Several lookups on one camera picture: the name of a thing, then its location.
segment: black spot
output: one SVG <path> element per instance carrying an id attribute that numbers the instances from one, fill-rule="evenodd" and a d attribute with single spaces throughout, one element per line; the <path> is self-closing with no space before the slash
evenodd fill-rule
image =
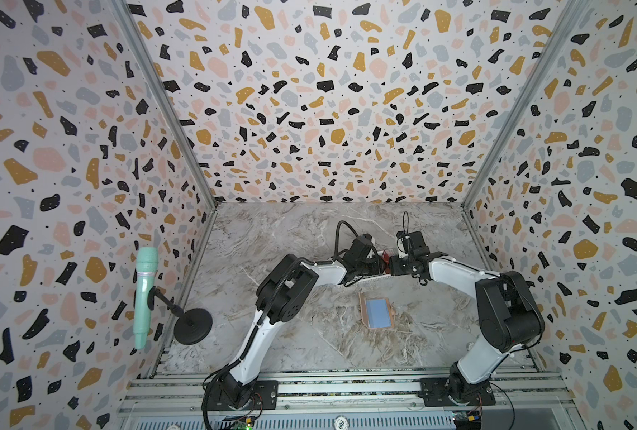
<path id="1" fill-rule="evenodd" d="M 77 361 L 77 352 L 80 350 L 80 341 L 74 342 L 71 345 L 67 345 L 65 349 L 62 350 L 62 354 L 67 357 L 71 362 Z"/>
<path id="2" fill-rule="evenodd" d="M 408 52 L 407 55 L 404 57 L 404 61 L 402 61 L 402 65 L 405 69 L 409 69 L 412 64 L 411 52 Z"/>
<path id="3" fill-rule="evenodd" d="M 90 301 L 91 303 L 96 303 L 96 293 L 95 292 L 81 292 L 80 297 L 84 301 Z"/>
<path id="4" fill-rule="evenodd" d="M 593 100 L 588 105 L 581 108 L 581 116 L 583 117 L 591 116 L 591 112 L 593 112 L 593 108 L 595 107 L 596 107 L 596 100 Z"/>
<path id="5" fill-rule="evenodd" d="M 42 212 L 52 211 L 53 209 L 60 206 L 60 194 L 53 194 L 50 197 L 46 197 L 45 199 L 41 199 L 41 203 L 39 204 L 39 210 Z"/>
<path id="6" fill-rule="evenodd" d="M 18 379 L 15 386 L 18 389 L 18 403 L 31 398 L 31 376 Z"/>
<path id="7" fill-rule="evenodd" d="M 177 81 L 165 81 L 163 82 L 163 87 L 171 93 L 174 93 L 180 89 L 180 86 L 177 85 Z"/>
<path id="8" fill-rule="evenodd" d="M 326 6 L 314 6 L 314 16 L 325 16 L 326 18 L 332 17 L 333 8 L 328 8 Z"/>
<path id="9" fill-rule="evenodd" d="M 550 8 L 539 10 L 538 12 L 530 14 L 529 19 L 545 19 L 548 12 L 550 12 Z"/>
<path id="10" fill-rule="evenodd" d="M 337 60 L 339 50 L 340 50 L 340 46 L 337 46 L 337 45 L 333 46 L 333 48 L 330 51 L 330 54 L 328 54 L 328 58 L 330 58 L 331 60 Z"/>
<path id="11" fill-rule="evenodd" d="M 172 2 L 171 4 L 166 6 L 166 12 L 169 12 L 171 14 L 174 13 L 184 13 L 185 10 L 182 7 L 182 0 L 177 0 Z"/>
<path id="12" fill-rule="evenodd" d="M 0 337 L 3 341 L 3 350 L 0 352 L 0 360 L 8 365 L 15 361 L 15 355 L 13 354 L 13 343 L 10 340 L 10 328 L 6 328 L 0 335 Z"/>
<path id="13" fill-rule="evenodd" d="M 7 28 L 11 28 L 11 29 L 15 28 L 15 25 L 17 25 L 15 20 L 12 19 L 10 16 L 8 16 L 2 10 L 0 10 L 0 22 L 2 22 L 3 25 L 5 25 Z"/>
<path id="14" fill-rule="evenodd" d="M 628 177 L 620 185 L 624 188 L 624 195 L 637 199 L 637 181 Z"/>
<path id="15" fill-rule="evenodd" d="M 146 102 L 146 100 L 141 99 L 134 110 L 137 112 L 137 114 L 144 115 L 148 111 L 148 103 Z"/>
<path id="16" fill-rule="evenodd" d="M 44 14 L 44 5 L 39 3 L 36 0 L 22 0 L 24 5 L 27 7 L 27 11 L 29 11 L 29 15 L 31 19 L 34 20 L 35 23 L 39 22 L 39 16 Z"/>
<path id="17" fill-rule="evenodd" d="M 632 251 L 637 251 L 637 240 L 633 237 L 625 237 L 622 239 L 622 245 L 630 248 Z"/>
<path id="18" fill-rule="evenodd" d="M 10 226 L 0 240 L 0 254 L 10 255 L 15 249 L 24 246 L 27 234 L 29 234 L 28 230 L 14 225 Z"/>
<path id="19" fill-rule="evenodd" d="M 93 25 L 91 27 L 87 27 L 86 30 L 89 32 L 91 37 L 93 37 L 94 39 L 96 39 L 97 37 L 100 37 L 100 36 L 107 36 L 108 35 L 108 33 L 106 33 L 106 30 L 104 30 L 104 28 L 103 28 L 103 24 L 98 24 L 98 25 Z"/>
<path id="20" fill-rule="evenodd" d="M 51 322 L 51 320 L 48 319 L 47 315 L 48 309 L 43 309 L 41 312 L 39 312 L 39 315 L 36 317 L 34 322 L 32 322 L 31 327 L 26 332 L 24 332 L 24 334 L 22 334 L 22 339 L 32 339 L 34 336 L 39 334 L 39 332 L 43 330 L 44 327 L 46 327 L 46 324 Z"/>
<path id="21" fill-rule="evenodd" d="M 637 68 L 637 59 L 627 66 L 627 72 L 633 72 Z"/>
<path id="22" fill-rule="evenodd" d="M 53 394 L 56 391 L 60 390 L 60 385 L 62 384 L 62 379 L 58 380 L 54 383 L 48 384 L 48 389 L 46 390 L 48 394 Z"/>
<path id="23" fill-rule="evenodd" d="M 583 45 L 583 43 L 586 41 L 586 39 L 588 39 L 591 35 L 586 33 L 586 34 L 575 34 L 574 36 L 572 36 L 571 41 L 574 43 L 578 43 L 579 45 Z"/>
<path id="24" fill-rule="evenodd" d="M 509 12 L 504 12 L 502 10 L 494 10 L 490 13 L 490 19 L 493 20 L 497 20 L 497 21 L 502 21 L 504 23 L 507 22 L 507 20 L 510 17 L 510 13 Z"/>
<path id="25" fill-rule="evenodd" d="M 370 7 L 370 3 L 364 3 L 361 6 L 357 6 L 352 10 L 352 15 L 368 15 Z"/>
<path id="26" fill-rule="evenodd" d="M 468 84 L 466 86 L 466 92 L 469 92 L 471 94 L 476 94 L 477 92 L 483 91 L 484 90 L 484 83 L 483 82 L 478 82 L 475 84 Z"/>
<path id="27" fill-rule="evenodd" d="M 607 27 L 608 28 L 616 27 L 617 25 L 620 25 L 623 20 L 624 20 L 624 15 L 620 15 L 616 20 L 611 22 Z"/>
<path id="28" fill-rule="evenodd" d="M 332 81 L 321 81 L 316 83 L 316 88 L 324 92 L 328 92 L 335 89 L 335 85 Z"/>

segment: black round base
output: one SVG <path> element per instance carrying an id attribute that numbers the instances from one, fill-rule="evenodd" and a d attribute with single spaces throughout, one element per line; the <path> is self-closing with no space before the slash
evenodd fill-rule
<path id="1" fill-rule="evenodd" d="M 213 327 L 213 317 L 207 310 L 200 308 L 190 309 L 185 315 L 189 317 L 191 324 L 184 317 L 177 319 L 173 330 L 175 339 L 182 345 L 201 342 Z"/>

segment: blue rectangle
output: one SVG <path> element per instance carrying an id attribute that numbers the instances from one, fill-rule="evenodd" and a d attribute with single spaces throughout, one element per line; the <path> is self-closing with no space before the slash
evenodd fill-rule
<path id="1" fill-rule="evenodd" d="M 366 315 L 369 316 L 369 326 L 371 328 L 392 327 L 385 298 L 366 300 Z"/>

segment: metal bar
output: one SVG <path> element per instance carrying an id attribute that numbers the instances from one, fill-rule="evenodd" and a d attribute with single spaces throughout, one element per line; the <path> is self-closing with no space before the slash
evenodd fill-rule
<path id="1" fill-rule="evenodd" d="M 573 28 L 576 27 L 576 23 L 581 18 L 581 14 L 586 9 L 590 0 L 568 0 L 565 8 L 563 9 L 560 17 L 557 19 L 555 28 L 552 31 L 552 36 L 547 39 L 546 47 L 541 52 L 541 57 L 536 62 L 536 66 L 531 72 L 531 76 L 526 81 L 523 89 L 517 97 L 517 101 L 514 102 L 510 114 L 505 121 L 502 129 L 495 139 L 495 143 L 486 154 L 486 158 L 479 168 L 479 172 L 476 175 L 476 179 L 471 184 L 469 191 L 467 191 L 464 197 L 462 206 L 464 211 L 468 211 L 474 200 L 476 200 L 478 194 L 481 192 L 486 184 L 486 179 L 490 176 L 497 160 L 503 153 L 507 143 L 512 138 L 514 128 L 524 115 L 526 108 L 534 98 L 544 78 L 555 64 L 555 60 L 559 57 L 565 40 L 569 37 L 569 34 Z"/>
<path id="2" fill-rule="evenodd" d="M 132 14 L 129 9 L 127 9 L 127 4 L 124 0 L 110 0 L 110 5 L 112 5 L 113 16 L 116 18 L 117 23 L 120 26 L 120 30 L 122 30 L 125 41 L 130 47 L 132 55 L 134 55 L 139 68 L 142 70 L 146 84 L 151 88 L 151 92 L 153 93 L 156 103 L 163 114 L 163 118 L 165 118 L 173 135 L 175 135 L 175 141 L 180 148 L 180 153 L 185 158 L 185 162 L 192 172 L 196 185 L 199 187 L 199 191 L 201 192 L 204 201 L 209 206 L 209 210 L 215 211 L 216 201 L 213 198 L 213 194 L 211 194 L 211 189 L 208 186 L 201 168 L 199 167 L 199 163 L 197 162 L 194 153 L 192 152 L 189 140 L 182 129 L 182 125 L 180 125 L 180 120 L 177 118 L 175 109 L 172 107 L 170 99 L 168 99 L 168 96 L 166 95 L 163 83 L 158 78 L 153 61 L 151 61 L 146 45 L 144 44 L 142 37 L 139 35 L 137 24 L 132 19 Z"/>

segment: white sticker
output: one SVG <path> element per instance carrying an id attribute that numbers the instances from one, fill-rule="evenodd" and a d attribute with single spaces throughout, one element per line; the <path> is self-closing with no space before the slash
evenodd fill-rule
<path id="1" fill-rule="evenodd" d="M 335 430 L 347 430 L 349 428 L 349 421 L 343 416 L 339 416 L 335 419 Z"/>

